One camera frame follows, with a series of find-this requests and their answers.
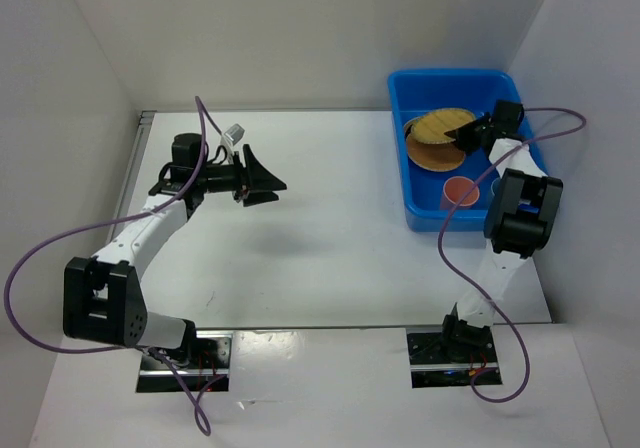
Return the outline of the bamboo pattern round plate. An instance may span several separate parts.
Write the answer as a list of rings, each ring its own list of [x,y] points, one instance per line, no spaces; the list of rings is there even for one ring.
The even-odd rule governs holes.
[[[476,120],[476,116],[463,108],[442,108],[430,111],[415,121],[410,133],[422,144],[449,144],[454,139],[447,132],[457,130]]]

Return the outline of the light brown woven plate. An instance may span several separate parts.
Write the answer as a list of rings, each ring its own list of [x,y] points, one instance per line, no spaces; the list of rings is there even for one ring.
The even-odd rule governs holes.
[[[431,172],[453,171],[466,159],[466,154],[453,144],[421,143],[412,134],[406,138],[406,150],[415,165]]]

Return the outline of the pink plastic cup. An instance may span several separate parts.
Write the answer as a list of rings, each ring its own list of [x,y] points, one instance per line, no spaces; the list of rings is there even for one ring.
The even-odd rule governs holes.
[[[479,198],[480,189],[474,185],[473,180],[463,176],[453,176],[443,185],[439,208],[448,211],[459,204],[460,209],[469,209],[478,202]]]

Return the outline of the black round plate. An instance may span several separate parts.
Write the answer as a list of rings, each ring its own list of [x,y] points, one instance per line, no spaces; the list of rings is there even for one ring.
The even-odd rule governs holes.
[[[409,121],[407,121],[405,123],[405,125],[403,127],[404,139],[407,139],[411,135],[413,127],[415,126],[417,121],[418,121],[418,119],[414,118],[414,119],[411,119],[411,120],[409,120]]]

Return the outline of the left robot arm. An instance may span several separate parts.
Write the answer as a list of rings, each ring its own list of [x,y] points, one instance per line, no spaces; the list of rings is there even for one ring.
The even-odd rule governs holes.
[[[116,347],[156,349],[176,367],[199,355],[193,321],[161,315],[146,307],[141,278],[171,236],[181,229],[208,194],[230,193],[245,207],[278,200],[286,184],[267,170],[250,146],[233,148],[224,135],[221,163],[195,133],[175,136],[171,160],[150,189],[142,211],[119,235],[88,258],[74,257],[65,267],[63,332],[69,338]]]

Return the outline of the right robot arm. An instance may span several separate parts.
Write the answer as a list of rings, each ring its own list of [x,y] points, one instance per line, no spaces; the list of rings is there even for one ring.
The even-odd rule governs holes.
[[[445,316],[438,348],[443,357],[480,361],[490,340],[495,302],[504,298],[516,271],[547,244],[563,183],[548,176],[532,158],[518,133],[525,110],[499,100],[491,114],[448,132],[467,154],[484,152],[497,166],[497,185],[485,217],[486,251],[474,280],[486,293],[471,289]]]

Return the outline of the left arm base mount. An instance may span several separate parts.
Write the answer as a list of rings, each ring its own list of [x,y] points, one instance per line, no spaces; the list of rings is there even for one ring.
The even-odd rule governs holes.
[[[201,330],[195,354],[188,361],[171,361],[193,394],[228,392],[233,348],[232,331]],[[182,390],[172,372],[161,361],[143,354],[135,391],[142,394],[176,393]]]

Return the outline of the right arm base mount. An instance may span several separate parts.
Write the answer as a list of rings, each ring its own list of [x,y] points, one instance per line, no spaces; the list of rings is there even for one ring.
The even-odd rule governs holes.
[[[501,385],[492,337],[482,348],[444,347],[439,332],[406,332],[411,383],[418,388]]]

